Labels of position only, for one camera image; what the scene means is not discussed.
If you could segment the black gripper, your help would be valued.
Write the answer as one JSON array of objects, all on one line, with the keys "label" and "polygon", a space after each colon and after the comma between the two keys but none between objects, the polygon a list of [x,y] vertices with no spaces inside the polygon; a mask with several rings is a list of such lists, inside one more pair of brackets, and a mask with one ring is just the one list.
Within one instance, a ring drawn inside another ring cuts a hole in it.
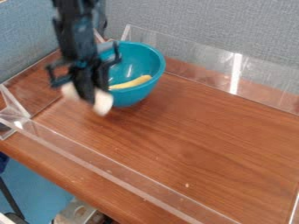
[{"label": "black gripper", "polygon": [[74,83],[79,97],[95,103],[95,87],[108,91],[108,69],[120,62],[119,43],[98,45],[91,17],[52,20],[60,58],[47,67],[51,86]]}]

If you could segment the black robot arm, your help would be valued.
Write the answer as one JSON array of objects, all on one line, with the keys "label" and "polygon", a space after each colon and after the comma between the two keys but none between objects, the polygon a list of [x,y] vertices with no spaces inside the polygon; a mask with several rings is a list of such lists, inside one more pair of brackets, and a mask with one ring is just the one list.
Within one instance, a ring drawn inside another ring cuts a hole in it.
[{"label": "black robot arm", "polygon": [[60,58],[47,67],[52,88],[71,84],[79,98],[96,103],[96,90],[108,92],[108,70],[122,61],[119,43],[99,48],[94,34],[92,11],[99,0],[51,0],[58,17],[52,19]]}]

